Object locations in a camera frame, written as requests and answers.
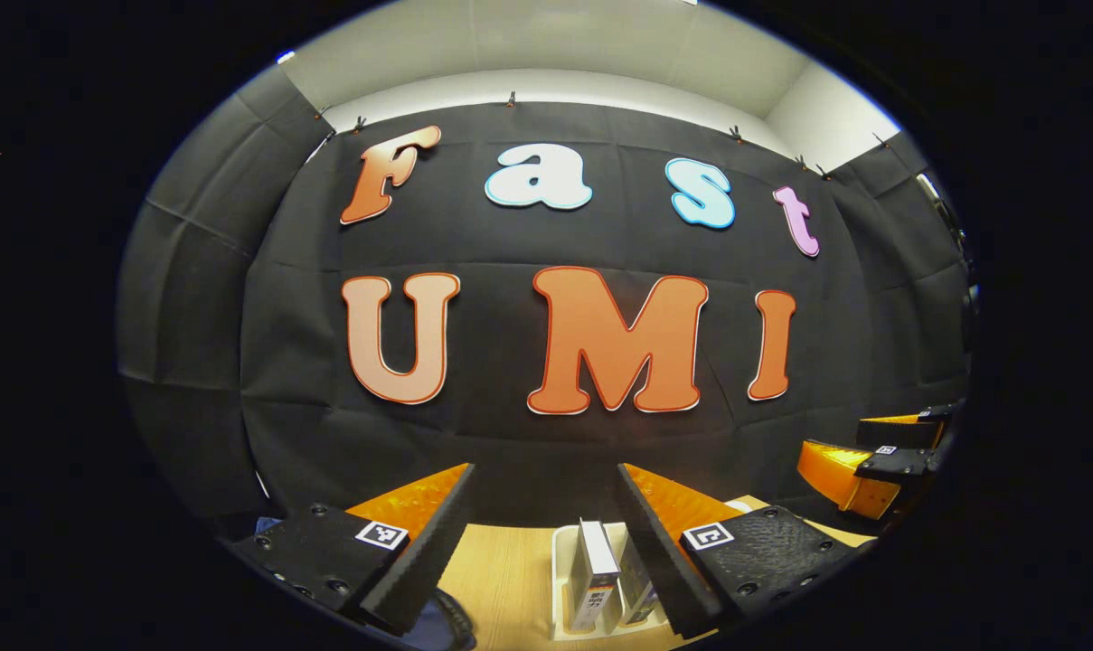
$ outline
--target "black fabric backdrop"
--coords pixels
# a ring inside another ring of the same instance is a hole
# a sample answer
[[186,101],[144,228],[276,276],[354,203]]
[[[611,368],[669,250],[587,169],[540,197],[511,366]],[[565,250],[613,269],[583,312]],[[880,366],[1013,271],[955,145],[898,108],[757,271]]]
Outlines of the black fabric backdrop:
[[[620,519],[608,486],[618,462],[720,499],[785,499],[811,492],[795,470],[803,438],[850,443],[859,417],[964,395],[965,268],[912,178],[927,165],[904,138],[824,181],[760,145],[667,117],[485,104],[341,133],[302,166],[327,126],[280,79],[285,98],[273,113],[295,120],[285,134],[252,127],[252,114],[222,115],[233,110],[225,103],[160,176],[121,272],[129,400],[198,516],[353,504],[465,461],[478,465],[482,523]],[[392,206],[340,226],[361,153],[431,123],[442,143],[420,151],[410,180],[388,190]],[[591,201],[574,211],[490,202],[483,185],[500,168],[497,155],[529,143],[575,149]],[[674,213],[665,165],[679,156],[727,175],[730,227],[687,225]],[[790,239],[772,199],[781,186],[810,206],[818,259]],[[563,264],[603,273],[627,321],[659,276],[707,284],[698,406],[608,412],[583,368],[580,386],[595,396],[583,415],[526,407],[546,352],[546,301],[531,280]],[[349,368],[340,285],[389,277],[384,355],[407,370],[413,305],[400,288],[426,271],[462,281],[448,308],[446,384],[427,403],[386,402]],[[745,388],[760,359],[753,299],[761,289],[790,293],[798,309],[790,388],[752,402]],[[273,504],[265,504],[254,469]]]

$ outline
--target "table surface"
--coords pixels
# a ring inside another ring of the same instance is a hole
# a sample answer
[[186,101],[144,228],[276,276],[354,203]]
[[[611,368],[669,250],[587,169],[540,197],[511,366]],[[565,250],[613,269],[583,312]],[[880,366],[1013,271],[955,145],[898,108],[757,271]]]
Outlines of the table surface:
[[[750,495],[738,499],[752,508],[766,507],[766,502]],[[871,540],[871,536],[808,522],[853,547]],[[438,588],[457,599],[470,615],[478,651],[667,651],[715,634],[710,631],[700,638],[682,639],[665,623],[660,627],[615,638],[552,642],[550,577],[553,534],[553,528],[467,525]]]

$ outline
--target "textured rubber pad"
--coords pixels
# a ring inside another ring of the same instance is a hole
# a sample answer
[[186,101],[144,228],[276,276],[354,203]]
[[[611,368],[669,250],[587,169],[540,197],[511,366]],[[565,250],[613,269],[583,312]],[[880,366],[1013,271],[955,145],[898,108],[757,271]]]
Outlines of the textured rubber pad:
[[618,464],[620,481],[614,483],[614,499],[625,528],[638,551],[638,557],[650,575],[658,601],[667,612],[671,630],[683,638],[694,638],[715,629],[724,603],[683,557],[661,520],[655,514],[646,496],[631,478],[622,463]]
[[871,458],[863,449],[847,449],[820,441],[802,441],[798,471],[820,495],[835,502],[841,511],[853,511],[871,519],[888,512],[901,486],[856,476],[856,469]]
[[738,619],[794,601],[855,557],[847,544],[777,506],[690,529],[679,543]]
[[458,541],[473,518],[474,465],[468,465],[430,522],[385,577],[361,601],[361,609],[376,627],[393,635],[413,629],[446,571]]

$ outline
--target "white tray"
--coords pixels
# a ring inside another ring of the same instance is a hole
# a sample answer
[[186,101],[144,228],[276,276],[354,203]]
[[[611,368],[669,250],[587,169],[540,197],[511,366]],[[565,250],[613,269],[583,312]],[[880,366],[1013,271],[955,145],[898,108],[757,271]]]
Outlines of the white tray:
[[[752,508],[748,504],[738,499],[728,501],[727,506],[734,508],[741,513],[750,513],[752,511]],[[608,522],[603,524],[603,529],[607,531],[607,537],[611,541],[611,552],[614,553],[614,560],[621,564],[622,548],[625,547],[625,540],[627,538],[625,524],[622,522]],[[554,529],[554,535],[551,541],[550,561],[552,575],[550,595],[551,639],[557,642],[557,640],[563,639],[612,638],[615,635],[626,635],[666,625],[667,612],[662,611],[661,596],[659,596],[659,602],[655,605],[655,609],[651,611],[645,622],[637,623],[637,625],[630,625],[628,627],[618,626],[625,605],[622,603],[622,585],[616,585],[614,588],[614,596],[609,599],[607,606],[603,606],[603,609],[599,613],[599,618],[595,622],[593,630],[588,632],[567,631],[566,625],[564,625],[566,614],[564,614],[563,605],[567,601],[566,596],[563,595],[563,591],[567,588],[567,582],[571,581],[571,565],[574,565],[574,554],[576,551],[578,551],[578,524]]]

